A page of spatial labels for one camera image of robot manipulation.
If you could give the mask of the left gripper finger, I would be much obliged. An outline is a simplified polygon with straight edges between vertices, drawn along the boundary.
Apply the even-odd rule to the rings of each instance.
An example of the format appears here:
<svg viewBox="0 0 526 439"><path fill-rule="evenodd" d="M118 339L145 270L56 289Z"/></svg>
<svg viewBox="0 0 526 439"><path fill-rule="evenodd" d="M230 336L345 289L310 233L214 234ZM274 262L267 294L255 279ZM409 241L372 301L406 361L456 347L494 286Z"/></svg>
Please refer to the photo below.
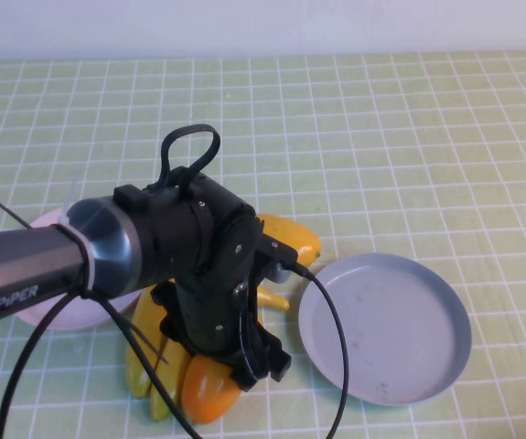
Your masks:
<svg viewBox="0 0 526 439"><path fill-rule="evenodd" d="M266 339L256 346L240 347L230 378L242 391L249 391L260 380L271 377L280 382L291 368L291 355L279 339Z"/></svg>

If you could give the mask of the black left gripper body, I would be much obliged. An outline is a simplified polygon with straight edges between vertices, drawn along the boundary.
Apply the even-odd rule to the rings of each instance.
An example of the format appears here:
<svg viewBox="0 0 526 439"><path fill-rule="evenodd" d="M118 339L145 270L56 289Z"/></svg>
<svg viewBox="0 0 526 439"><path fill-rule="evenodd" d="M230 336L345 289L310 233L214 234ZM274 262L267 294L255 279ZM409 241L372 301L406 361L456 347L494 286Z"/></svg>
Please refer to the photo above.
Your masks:
<svg viewBox="0 0 526 439"><path fill-rule="evenodd" d="M190 354L232 367L240 347L272 339L258 322L258 273L226 281L215 275L170 280L155 287L152 299L166 309L161 331Z"/></svg>

